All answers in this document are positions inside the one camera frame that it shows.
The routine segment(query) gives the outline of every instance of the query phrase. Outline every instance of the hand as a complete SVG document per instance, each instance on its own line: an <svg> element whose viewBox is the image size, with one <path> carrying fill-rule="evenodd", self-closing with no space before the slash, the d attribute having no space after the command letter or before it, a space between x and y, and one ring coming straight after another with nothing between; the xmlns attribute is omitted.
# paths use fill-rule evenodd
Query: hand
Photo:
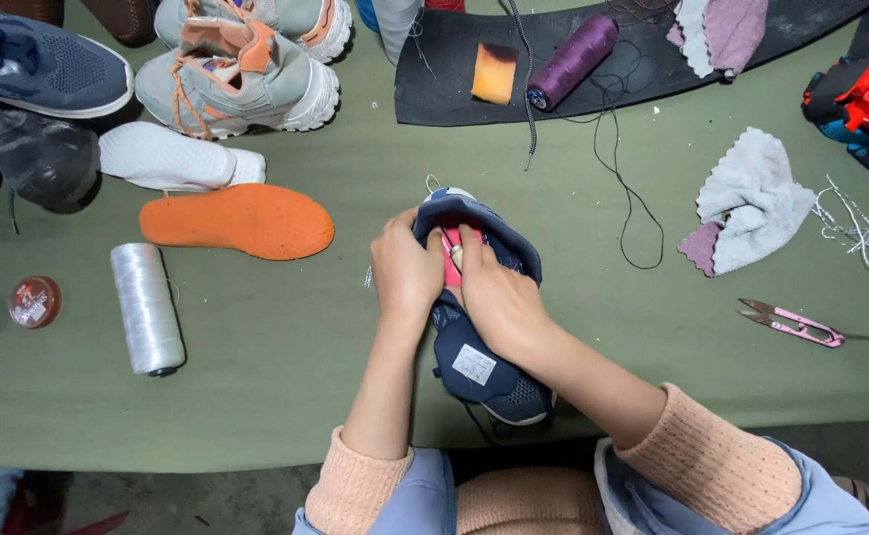
<svg viewBox="0 0 869 535"><path fill-rule="evenodd" d="M462 304L490 350L518 364L555 323L547 317L534 279L501 266L470 226L462 224L459 230Z"/></svg>
<svg viewBox="0 0 869 535"><path fill-rule="evenodd" d="M399 213L372 241L372 281L383 318L424 321L444 287L441 233L432 230L422 249L412 234L417 215L417 207Z"/></svg>

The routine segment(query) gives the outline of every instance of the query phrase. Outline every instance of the person's left hand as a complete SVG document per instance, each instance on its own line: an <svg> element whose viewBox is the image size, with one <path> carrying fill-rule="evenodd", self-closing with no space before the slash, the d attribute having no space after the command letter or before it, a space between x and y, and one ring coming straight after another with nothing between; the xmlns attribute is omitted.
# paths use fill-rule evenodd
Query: person's left hand
<svg viewBox="0 0 869 535"><path fill-rule="evenodd" d="M399 213L372 240L372 284L382 317L425 318L444 288L441 232L428 234L422 249L412 234L418 207Z"/></svg>

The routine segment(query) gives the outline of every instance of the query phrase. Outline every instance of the needle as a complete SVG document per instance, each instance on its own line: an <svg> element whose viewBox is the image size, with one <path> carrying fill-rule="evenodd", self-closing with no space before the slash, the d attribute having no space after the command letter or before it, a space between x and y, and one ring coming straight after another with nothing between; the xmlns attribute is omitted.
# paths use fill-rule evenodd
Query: needle
<svg viewBox="0 0 869 535"><path fill-rule="evenodd" d="M444 234L444 237L448 239L448 244L451 245L451 249L448 250L448 256L451 257L451 261L454 263L454 267L457 268L458 272L461 272L461 262L464 250L461 249L461 246L454 244L454 241L451 239L451 234L445 230L444 226L441 227L441 233Z"/></svg>

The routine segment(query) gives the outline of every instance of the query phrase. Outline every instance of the peach knit sleeve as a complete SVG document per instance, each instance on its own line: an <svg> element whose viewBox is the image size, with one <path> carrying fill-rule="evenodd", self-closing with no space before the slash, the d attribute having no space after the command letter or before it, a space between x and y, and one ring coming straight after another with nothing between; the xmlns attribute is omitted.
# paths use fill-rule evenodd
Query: peach knit sleeve
<svg viewBox="0 0 869 535"><path fill-rule="evenodd" d="M343 444L341 432L341 427L332 432L320 480L306 498L306 517L326 535L365 535L415 453L408 448L404 459L373 459Z"/></svg>
<svg viewBox="0 0 869 535"><path fill-rule="evenodd" d="M785 451L664 384L666 407L646 439L619 456L683 505L732 533L779 519L801 496Z"/></svg>

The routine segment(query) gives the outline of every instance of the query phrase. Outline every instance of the green table surface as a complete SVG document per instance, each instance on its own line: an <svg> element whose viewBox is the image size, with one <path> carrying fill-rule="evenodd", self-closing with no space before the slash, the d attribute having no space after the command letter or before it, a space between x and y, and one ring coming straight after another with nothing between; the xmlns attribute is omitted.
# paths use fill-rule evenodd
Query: green table surface
<svg viewBox="0 0 869 535"><path fill-rule="evenodd" d="M521 12L581 4L520 3ZM492 0L468 6L504 13ZM165 52L159 41L120 47L75 1L66 26L134 67ZM357 21L353 49L333 66L342 96L331 124L223 142L264 154L268 184L321 203L335 223L332 245L294 262L163 248L167 276L180 289L189 356L165 379L131 372L109 263L110 249L144 241L138 212L161 194L105 177L98 198L78 214L20 202L20 236L0 203L0 466L204 472L320 462L356 394L374 332L375 292L362 286L369 241L387 218L424 198L429 173L471 191L530 239L543 257L550 316L647 380L677 383L744 427L869 420L869 272L821 238L817 217L809 215L785 248L714 279L675 250L698 225L695 198L709 170L748 126L784 142L799 183L818 190L829 174L869 214L869 171L799 110L811 74L846 51L854 30L851 24L731 86L619 111L620 169L666 229L665 260L640 270L620 254L626 195L595 162L592 125L538 123L529 172L526 124L397 125L394 67L377 35ZM601 136L606 146L611 127ZM648 262L657 244L655 228L636 213L631 257ZM14 284L32 274L55 278L64 297L58 320L37 331L4 312ZM750 322L734 312L743 307L739 297L800 311L844 332L847 343L828 349ZM464 408L431 373L433 335L420 351L412 444L482 445ZM548 431L518 437L596 432L568 408Z"/></svg>

